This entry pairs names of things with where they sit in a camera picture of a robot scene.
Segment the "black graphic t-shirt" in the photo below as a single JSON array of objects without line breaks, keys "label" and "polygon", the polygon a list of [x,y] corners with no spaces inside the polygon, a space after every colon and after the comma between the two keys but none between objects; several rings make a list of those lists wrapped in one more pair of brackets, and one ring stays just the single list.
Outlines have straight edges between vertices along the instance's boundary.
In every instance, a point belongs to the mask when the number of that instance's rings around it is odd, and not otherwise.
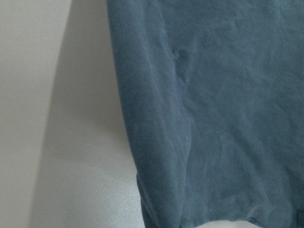
[{"label": "black graphic t-shirt", "polygon": [[303,227],[303,1],[107,7],[145,226]]}]

